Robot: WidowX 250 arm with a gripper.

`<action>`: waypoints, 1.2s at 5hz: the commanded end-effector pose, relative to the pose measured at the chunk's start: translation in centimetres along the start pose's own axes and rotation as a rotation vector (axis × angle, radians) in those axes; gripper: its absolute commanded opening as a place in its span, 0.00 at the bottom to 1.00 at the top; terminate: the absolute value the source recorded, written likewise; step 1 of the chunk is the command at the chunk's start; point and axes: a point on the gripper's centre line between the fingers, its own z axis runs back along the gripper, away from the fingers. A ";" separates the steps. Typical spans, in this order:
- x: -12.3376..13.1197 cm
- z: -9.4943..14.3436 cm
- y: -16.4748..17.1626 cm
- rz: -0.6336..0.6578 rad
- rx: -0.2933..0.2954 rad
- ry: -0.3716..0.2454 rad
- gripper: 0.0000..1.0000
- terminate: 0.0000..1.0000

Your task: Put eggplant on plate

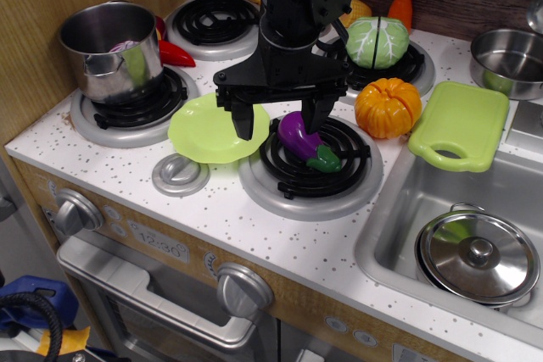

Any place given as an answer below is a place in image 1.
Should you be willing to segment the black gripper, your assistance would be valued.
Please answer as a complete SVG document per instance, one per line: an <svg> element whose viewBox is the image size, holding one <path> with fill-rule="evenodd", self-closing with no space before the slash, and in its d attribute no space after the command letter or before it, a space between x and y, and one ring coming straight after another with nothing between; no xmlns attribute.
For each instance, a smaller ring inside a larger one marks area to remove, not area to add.
<svg viewBox="0 0 543 362"><path fill-rule="evenodd" d="M261 27L255 51L244 61L214 74L217 105L231 109L239 138L253 136L254 109L261 103L300 100L307 134L319 131L335 102L345 95L352 72L343 59L316 54L314 47L338 52L344 40L320 41L322 29L309 36L288 38L270 27Z"/></svg>

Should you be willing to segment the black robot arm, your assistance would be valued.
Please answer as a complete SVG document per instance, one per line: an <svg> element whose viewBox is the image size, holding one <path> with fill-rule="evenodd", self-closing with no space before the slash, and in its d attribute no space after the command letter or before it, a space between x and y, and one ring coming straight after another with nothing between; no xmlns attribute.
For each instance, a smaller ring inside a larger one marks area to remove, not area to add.
<svg viewBox="0 0 543 362"><path fill-rule="evenodd" d="M244 61L215 73L216 102L230 112L238 137L253 136L254 105L301 101L307 133L325 123L347 91L349 65L313 52L322 30L339 22L351 0L262 0L258 42Z"/></svg>

